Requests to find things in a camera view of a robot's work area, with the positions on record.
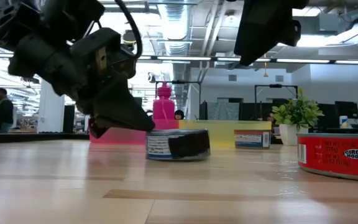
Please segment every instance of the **white wall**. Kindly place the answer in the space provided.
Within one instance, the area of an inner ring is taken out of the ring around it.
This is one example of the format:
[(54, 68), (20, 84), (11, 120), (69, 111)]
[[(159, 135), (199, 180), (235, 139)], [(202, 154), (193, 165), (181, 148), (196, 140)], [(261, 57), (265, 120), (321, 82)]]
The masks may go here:
[(200, 94), (199, 86), (191, 84), (187, 94), (187, 113), (186, 119), (197, 119), (200, 116)]
[[(318, 103), (354, 101), (358, 104), (358, 65), (306, 65), (292, 74), (282, 69), (268, 69), (268, 77), (264, 77), (264, 73), (264, 70), (210, 69), (202, 85), (201, 101), (243, 98), (244, 102), (251, 103), (254, 102), (254, 85), (274, 84), (276, 75), (284, 75), (282, 85), (298, 85), (308, 98)], [(229, 82), (228, 74), (237, 75), (237, 81)], [(258, 95), (258, 101), (267, 98), (293, 98), (293, 95), (285, 88), (265, 89)]]
[[(254, 71), (249, 70), (232, 70), (226, 69), (210, 69), (208, 70), (201, 89), (201, 101), (216, 102), (217, 98), (243, 98), (244, 102), (254, 102), (254, 86), (255, 85), (269, 85), (276, 84), (275, 76), (283, 75), (284, 82), (282, 85), (291, 85), (291, 74), (287, 73), (285, 69), (268, 69), (268, 77), (264, 77), (265, 70), (260, 69)], [(237, 75), (236, 82), (229, 82), (228, 75)], [(257, 101), (266, 102), (267, 98), (293, 98), (294, 89), (291, 88), (291, 93), (286, 88), (269, 89), (264, 88), (261, 91), (258, 88)]]
[(292, 81), (318, 103), (353, 101), (358, 105), (358, 65), (307, 65), (292, 73)]
[(62, 132), (64, 110), (65, 97), (56, 95), (48, 82), (41, 82), (37, 132)]
[(305, 65), (293, 72), (291, 80), (293, 85), (302, 88), (305, 95), (310, 96), (312, 94), (310, 65)]

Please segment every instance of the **red can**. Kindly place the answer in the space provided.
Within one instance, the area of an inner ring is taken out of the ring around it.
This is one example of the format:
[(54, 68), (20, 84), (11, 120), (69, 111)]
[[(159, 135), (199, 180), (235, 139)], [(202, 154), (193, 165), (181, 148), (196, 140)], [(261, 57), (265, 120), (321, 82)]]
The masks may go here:
[(299, 134), (298, 164), (310, 172), (358, 180), (358, 134)]

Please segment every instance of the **pink block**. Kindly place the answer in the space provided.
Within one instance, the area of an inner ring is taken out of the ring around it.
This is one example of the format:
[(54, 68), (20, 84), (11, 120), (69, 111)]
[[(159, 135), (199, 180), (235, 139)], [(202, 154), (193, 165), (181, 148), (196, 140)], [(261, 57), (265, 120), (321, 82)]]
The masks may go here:
[[(177, 120), (154, 120), (154, 130), (178, 129), (179, 121)], [(124, 128), (109, 128), (104, 135), (96, 139), (92, 135), (89, 136), (92, 143), (98, 144), (130, 144), (144, 145), (146, 140), (146, 132), (136, 131)]]

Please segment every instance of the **pink bottle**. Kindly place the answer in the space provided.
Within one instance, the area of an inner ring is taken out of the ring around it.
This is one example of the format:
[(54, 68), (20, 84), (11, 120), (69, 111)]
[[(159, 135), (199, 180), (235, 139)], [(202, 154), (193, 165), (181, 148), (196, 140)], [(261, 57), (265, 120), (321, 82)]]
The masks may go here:
[(169, 99), (171, 92), (166, 82), (157, 89), (158, 99), (153, 104), (153, 119), (175, 119), (175, 103)]

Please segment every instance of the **person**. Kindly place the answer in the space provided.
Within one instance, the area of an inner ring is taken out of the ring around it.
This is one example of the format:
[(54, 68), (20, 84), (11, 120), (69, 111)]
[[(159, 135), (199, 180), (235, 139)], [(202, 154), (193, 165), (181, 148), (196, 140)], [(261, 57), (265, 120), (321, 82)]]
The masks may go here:
[(175, 111), (175, 119), (185, 119), (185, 114), (182, 110)]
[(8, 133), (13, 125), (13, 103), (7, 97), (7, 91), (0, 88), (0, 133)]
[(272, 123), (272, 133), (274, 133), (274, 127), (276, 127), (276, 124), (274, 123), (274, 114), (273, 112), (268, 112), (265, 114), (264, 121), (270, 121)]

